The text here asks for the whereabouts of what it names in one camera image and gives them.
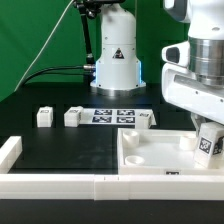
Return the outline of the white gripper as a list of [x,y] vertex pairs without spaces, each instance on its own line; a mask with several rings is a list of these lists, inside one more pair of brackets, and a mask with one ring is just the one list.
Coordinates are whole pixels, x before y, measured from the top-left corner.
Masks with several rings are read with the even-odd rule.
[[203,85],[186,68],[169,63],[163,66],[162,95],[166,102],[192,112],[196,134],[205,118],[224,125],[224,88]]

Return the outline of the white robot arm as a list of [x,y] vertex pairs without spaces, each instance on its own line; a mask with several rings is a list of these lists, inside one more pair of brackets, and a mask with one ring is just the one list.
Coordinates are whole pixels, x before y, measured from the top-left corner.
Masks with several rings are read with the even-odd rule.
[[[162,49],[162,95],[191,112],[201,134],[224,131],[224,0],[163,0],[190,25],[188,40]],[[101,3],[102,51],[91,87],[107,95],[145,85],[136,57],[136,20],[117,0]]]

